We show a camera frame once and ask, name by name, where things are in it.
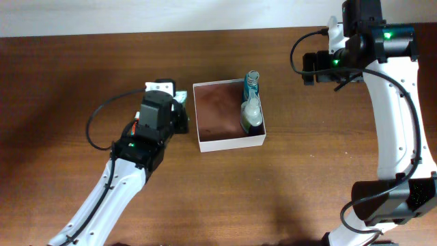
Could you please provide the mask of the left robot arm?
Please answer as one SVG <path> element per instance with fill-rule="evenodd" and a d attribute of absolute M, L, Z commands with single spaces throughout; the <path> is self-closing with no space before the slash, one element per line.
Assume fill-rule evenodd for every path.
<path fill-rule="evenodd" d="M 162 163 L 174 134 L 188 132 L 187 93 L 143 93 L 141 108 L 120 138 L 92 192 L 49 245 L 103 245 L 131 199 Z"/>

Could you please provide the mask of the green white soap packet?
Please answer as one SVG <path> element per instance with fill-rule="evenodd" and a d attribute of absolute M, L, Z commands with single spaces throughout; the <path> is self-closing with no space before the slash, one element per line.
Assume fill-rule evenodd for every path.
<path fill-rule="evenodd" d="M 188 98 L 187 91 L 176 91 L 175 96 L 173 97 L 178 103 L 182 105 L 183 108 L 186 107 L 186 100 Z"/>

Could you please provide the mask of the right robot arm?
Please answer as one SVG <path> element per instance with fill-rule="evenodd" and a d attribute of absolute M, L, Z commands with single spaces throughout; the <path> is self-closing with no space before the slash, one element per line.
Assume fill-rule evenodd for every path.
<path fill-rule="evenodd" d="M 436 163 L 427 147 L 418 96 L 418 45 L 414 27 L 388 24 L 379 1 L 347 0 L 342 21 L 320 33 L 326 51 L 303 56 L 305 85 L 363 82 L 378 138 L 378 178 L 356 182 L 341 209 L 341 225 L 323 245 L 376 245 L 378 237 L 436 207 Z"/>

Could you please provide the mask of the blue Listerine mouthwash bottle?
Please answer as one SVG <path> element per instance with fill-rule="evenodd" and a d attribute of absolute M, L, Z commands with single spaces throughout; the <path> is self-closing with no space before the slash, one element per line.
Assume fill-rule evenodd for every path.
<path fill-rule="evenodd" d="M 259 94 L 259 73 L 256 70 L 249 71 L 244 78 L 244 90 L 242 94 L 242 102 L 245 102 L 249 98 L 249 91 L 254 90 L 255 94 Z"/>

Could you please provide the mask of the clear spray bottle dark liquid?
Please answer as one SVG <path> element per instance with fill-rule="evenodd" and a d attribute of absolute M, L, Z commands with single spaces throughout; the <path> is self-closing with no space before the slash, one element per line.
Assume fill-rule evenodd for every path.
<path fill-rule="evenodd" d="M 260 99 L 255 90 L 250 89 L 249 97 L 241 104 L 240 125 L 248 136 L 254 136 L 261 131 L 262 123 Z"/>

